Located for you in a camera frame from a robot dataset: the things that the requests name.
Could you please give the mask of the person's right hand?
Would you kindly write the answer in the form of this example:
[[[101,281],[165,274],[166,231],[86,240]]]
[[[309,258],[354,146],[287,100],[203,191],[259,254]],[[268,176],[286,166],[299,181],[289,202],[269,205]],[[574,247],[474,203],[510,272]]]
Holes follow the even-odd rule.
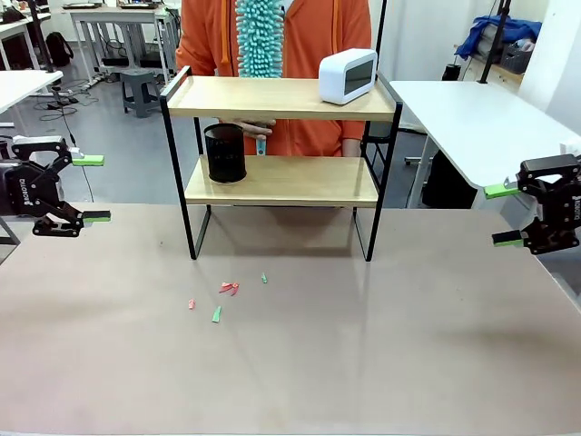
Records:
[[[275,120],[242,120],[242,119],[220,119],[221,124],[238,125],[245,137],[266,140],[272,134],[272,129],[276,125]]]

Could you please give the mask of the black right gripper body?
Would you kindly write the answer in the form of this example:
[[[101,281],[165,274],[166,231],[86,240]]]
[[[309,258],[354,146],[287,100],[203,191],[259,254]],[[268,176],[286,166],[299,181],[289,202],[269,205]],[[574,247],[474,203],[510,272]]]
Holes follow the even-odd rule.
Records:
[[[576,237],[580,226],[580,175],[543,175],[537,177],[539,237]]]

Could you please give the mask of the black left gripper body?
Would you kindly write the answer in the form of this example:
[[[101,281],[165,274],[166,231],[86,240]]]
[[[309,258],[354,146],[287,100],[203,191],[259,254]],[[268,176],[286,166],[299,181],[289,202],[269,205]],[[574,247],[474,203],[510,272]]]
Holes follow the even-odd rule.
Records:
[[[1,215],[63,217],[60,177],[63,158],[47,165],[19,159],[1,160]]]

